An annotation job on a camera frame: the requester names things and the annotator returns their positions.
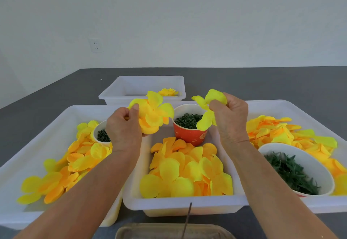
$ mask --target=white paper bowl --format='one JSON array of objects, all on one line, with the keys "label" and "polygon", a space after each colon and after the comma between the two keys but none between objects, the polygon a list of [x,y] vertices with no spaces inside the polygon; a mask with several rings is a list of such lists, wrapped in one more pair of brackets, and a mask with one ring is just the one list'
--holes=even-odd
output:
[{"label": "white paper bowl", "polygon": [[289,157],[295,155],[295,162],[304,167],[304,172],[309,178],[313,178],[317,182],[319,189],[318,195],[309,195],[294,191],[299,197],[318,197],[332,194],[335,189],[335,182],[331,173],[317,159],[305,151],[291,145],[282,143],[269,143],[261,146],[259,152],[263,155],[270,155],[272,152],[284,153]]},{"label": "white paper bowl", "polygon": [[96,141],[97,143],[100,143],[100,144],[102,144],[103,146],[109,148],[111,142],[101,142],[101,141],[98,140],[98,132],[106,128],[106,123],[107,123],[107,120],[102,121],[100,124],[97,125],[96,128],[94,128],[93,137],[94,137],[94,139],[95,139],[95,141]]}]

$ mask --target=dark gray tabletop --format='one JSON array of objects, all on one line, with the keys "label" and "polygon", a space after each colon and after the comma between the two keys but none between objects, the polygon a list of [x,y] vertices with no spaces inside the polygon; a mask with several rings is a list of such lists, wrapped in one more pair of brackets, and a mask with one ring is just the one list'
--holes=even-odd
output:
[{"label": "dark gray tabletop", "polygon": [[[67,107],[105,104],[98,98],[99,94],[121,75],[183,75],[188,101],[194,95],[204,96],[211,88],[244,100],[284,99],[347,139],[347,67],[81,69],[0,109],[0,166]],[[347,213],[318,216],[339,238],[347,238]],[[130,222],[184,221],[184,216],[147,217],[142,211],[131,211],[122,204],[117,222],[111,227],[99,228],[94,238],[114,238],[117,229]],[[249,207],[233,214],[191,216],[189,222],[220,225],[238,239],[265,238]],[[0,227],[1,239],[12,238],[17,233]]]}]

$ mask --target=red paper cup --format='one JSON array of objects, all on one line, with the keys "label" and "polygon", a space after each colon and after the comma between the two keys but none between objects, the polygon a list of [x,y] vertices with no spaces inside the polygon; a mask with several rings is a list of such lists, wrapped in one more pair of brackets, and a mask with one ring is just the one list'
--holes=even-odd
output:
[{"label": "red paper cup", "polygon": [[190,143],[195,147],[200,145],[205,139],[207,130],[200,131],[199,129],[184,128],[177,125],[175,123],[175,120],[186,113],[193,114],[193,115],[194,114],[203,115],[205,112],[206,110],[202,109],[199,105],[192,104],[192,103],[180,105],[176,107],[175,116],[173,119],[176,138],[182,139],[185,142]]}]

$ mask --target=hand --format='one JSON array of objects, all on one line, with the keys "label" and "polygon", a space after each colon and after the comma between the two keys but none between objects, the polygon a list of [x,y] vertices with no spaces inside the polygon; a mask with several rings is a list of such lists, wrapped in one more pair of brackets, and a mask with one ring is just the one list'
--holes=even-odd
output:
[{"label": "hand", "polygon": [[127,152],[136,161],[140,155],[142,141],[138,110],[138,104],[130,110],[120,107],[107,119],[106,123],[106,133],[112,141],[113,151]]},{"label": "hand", "polygon": [[210,103],[210,109],[215,112],[221,142],[226,148],[233,143],[249,141],[246,131],[248,104],[231,94],[223,94],[227,98],[227,105],[213,100]]}]

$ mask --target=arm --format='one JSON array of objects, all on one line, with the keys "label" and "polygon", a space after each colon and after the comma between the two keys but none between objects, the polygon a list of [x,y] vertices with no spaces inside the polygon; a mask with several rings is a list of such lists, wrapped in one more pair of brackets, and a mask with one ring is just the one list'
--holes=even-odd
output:
[{"label": "arm", "polygon": [[140,155],[138,105],[122,107],[107,120],[112,153],[46,210],[16,239],[92,238]]},{"label": "arm", "polygon": [[212,101],[223,148],[232,159],[254,215],[269,239],[337,239],[289,188],[249,142],[248,105],[224,93],[227,105]]}]

